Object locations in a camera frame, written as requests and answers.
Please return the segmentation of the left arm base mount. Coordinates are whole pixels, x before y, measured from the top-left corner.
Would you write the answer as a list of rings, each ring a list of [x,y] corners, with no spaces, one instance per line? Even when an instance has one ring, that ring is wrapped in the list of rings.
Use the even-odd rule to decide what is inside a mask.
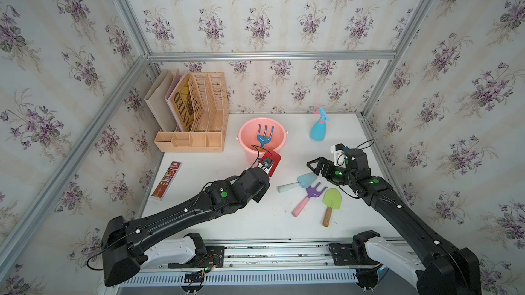
[[[189,244],[194,246],[190,250],[192,256],[185,262],[172,262],[168,268],[222,268],[224,266],[225,246],[206,245],[199,233],[189,233],[185,238],[190,239]]]

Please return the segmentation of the red shovel wooden handle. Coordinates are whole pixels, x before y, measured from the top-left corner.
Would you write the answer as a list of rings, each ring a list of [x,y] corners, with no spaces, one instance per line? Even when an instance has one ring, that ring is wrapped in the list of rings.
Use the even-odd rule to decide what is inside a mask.
[[[264,155],[263,155],[262,158],[270,157],[272,159],[272,161],[273,161],[272,170],[270,171],[270,174],[268,174],[268,176],[271,177],[274,174],[274,172],[275,172],[279,162],[281,161],[281,156],[280,156],[280,154],[278,154],[277,152],[275,152],[273,150],[263,150],[263,151],[264,151]]]

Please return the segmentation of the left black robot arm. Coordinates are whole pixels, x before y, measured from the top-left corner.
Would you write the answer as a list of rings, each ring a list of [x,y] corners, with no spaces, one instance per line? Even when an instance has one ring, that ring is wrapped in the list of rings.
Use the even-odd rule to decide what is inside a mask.
[[[143,268],[185,264],[204,253],[204,243],[189,233],[174,244],[163,240],[194,225],[208,222],[259,202],[270,187],[268,173],[260,167],[243,171],[240,176],[216,180],[193,198],[149,217],[126,221],[119,216],[110,220],[102,238],[104,284],[121,284]]]

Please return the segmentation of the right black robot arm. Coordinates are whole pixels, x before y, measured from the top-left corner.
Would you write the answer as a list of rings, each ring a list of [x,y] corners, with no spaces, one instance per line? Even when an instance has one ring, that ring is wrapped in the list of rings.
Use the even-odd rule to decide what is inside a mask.
[[[480,262],[468,248],[459,249],[441,237],[410,207],[384,178],[373,176],[363,150],[344,148],[342,167],[326,158],[307,162],[316,175],[336,186],[348,186],[357,199],[380,213],[414,251],[410,255],[373,230],[356,234],[350,245],[332,243],[336,265],[386,266],[419,294],[481,294]]]

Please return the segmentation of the green shovel wooden handle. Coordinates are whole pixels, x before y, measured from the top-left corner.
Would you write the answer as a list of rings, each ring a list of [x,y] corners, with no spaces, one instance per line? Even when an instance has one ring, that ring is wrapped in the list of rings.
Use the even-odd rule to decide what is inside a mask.
[[[323,203],[327,207],[325,211],[325,216],[323,218],[323,226],[329,227],[333,211],[338,210],[342,203],[342,196],[339,190],[336,188],[331,188],[327,190],[323,198]]]

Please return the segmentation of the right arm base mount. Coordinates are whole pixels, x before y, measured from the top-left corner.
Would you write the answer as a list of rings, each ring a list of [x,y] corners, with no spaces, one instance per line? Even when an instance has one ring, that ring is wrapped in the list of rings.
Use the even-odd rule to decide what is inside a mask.
[[[373,230],[356,234],[351,243],[330,243],[329,252],[336,266],[378,266],[380,263],[371,259],[366,251],[366,243],[381,235]]]

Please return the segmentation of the light blue trowel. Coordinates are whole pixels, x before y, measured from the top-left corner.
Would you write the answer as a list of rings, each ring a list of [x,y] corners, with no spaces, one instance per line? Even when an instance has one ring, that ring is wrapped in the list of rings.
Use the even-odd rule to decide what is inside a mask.
[[[291,189],[301,187],[308,188],[317,180],[317,175],[315,173],[307,173],[297,177],[296,182],[285,184],[277,187],[279,193],[287,192]]]

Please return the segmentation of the blue pink spray bottle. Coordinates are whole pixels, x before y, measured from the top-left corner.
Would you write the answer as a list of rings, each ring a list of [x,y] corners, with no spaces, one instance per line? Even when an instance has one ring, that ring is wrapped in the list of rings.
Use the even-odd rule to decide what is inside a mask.
[[[329,121],[329,117],[322,106],[317,107],[316,113],[319,115],[319,120],[311,128],[309,136],[311,140],[321,142],[325,139],[327,134],[327,122]]]

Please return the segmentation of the blue fork yellow handle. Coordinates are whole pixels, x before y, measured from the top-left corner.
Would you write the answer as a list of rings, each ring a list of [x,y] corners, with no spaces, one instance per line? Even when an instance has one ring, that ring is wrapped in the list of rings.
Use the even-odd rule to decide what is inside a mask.
[[[272,126],[269,129],[268,125],[264,125],[264,126],[262,126],[261,124],[258,125],[258,132],[257,132],[256,140],[259,143],[259,147],[264,148],[266,145],[268,145],[272,141],[273,131],[274,131],[274,126]]]

